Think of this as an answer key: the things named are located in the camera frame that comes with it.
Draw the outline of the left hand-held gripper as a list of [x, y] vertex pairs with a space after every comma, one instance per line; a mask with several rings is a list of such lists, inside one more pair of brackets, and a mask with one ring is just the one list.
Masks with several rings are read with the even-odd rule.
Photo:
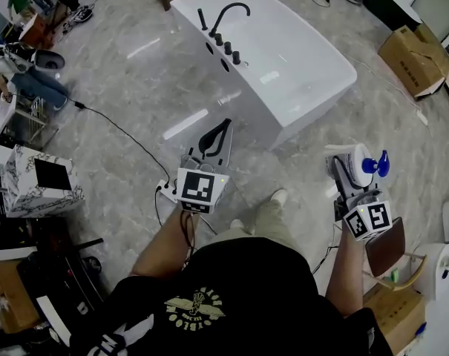
[[229, 182], [232, 137], [232, 120], [224, 119], [191, 139], [177, 169], [177, 200], [184, 211], [214, 212]]

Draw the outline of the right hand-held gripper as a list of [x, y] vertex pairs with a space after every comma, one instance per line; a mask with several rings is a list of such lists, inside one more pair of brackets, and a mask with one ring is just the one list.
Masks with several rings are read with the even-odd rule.
[[332, 158], [332, 175], [340, 194], [334, 201], [335, 221], [345, 223], [355, 240], [368, 240], [392, 228], [390, 202], [376, 182], [354, 188], [337, 156]]

